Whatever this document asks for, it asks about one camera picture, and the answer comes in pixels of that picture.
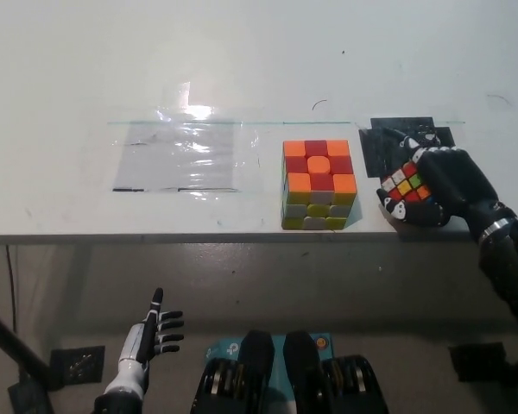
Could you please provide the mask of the robot left black white hand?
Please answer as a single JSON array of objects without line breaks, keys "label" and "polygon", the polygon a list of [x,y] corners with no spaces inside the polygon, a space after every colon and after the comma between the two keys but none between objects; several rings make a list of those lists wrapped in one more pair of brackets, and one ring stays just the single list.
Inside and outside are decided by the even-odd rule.
[{"label": "robot left black white hand", "polygon": [[157,355],[180,350],[184,339],[178,328],[184,326],[181,310],[162,311],[164,291],[155,289],[146,316],[134,324],[127,335],[118,361],[135,361],[146,367]]}]

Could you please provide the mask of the robot right black hand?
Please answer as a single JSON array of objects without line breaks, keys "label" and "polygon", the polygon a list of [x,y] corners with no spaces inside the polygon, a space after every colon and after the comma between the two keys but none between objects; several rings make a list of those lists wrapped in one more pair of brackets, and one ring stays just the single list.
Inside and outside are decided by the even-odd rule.
[{"label": "robot right black hand", "polygon": [[516,214],[499,200],[493,185],[470,155],[459,147],[428,147],[397,129],[384,133],[400,139],[433,201],[397,201],[380,188],[381,205],[395,219],[419,227],[443,227],[453,216],[465,220],[473,239],[494,223],[511,223]]}]

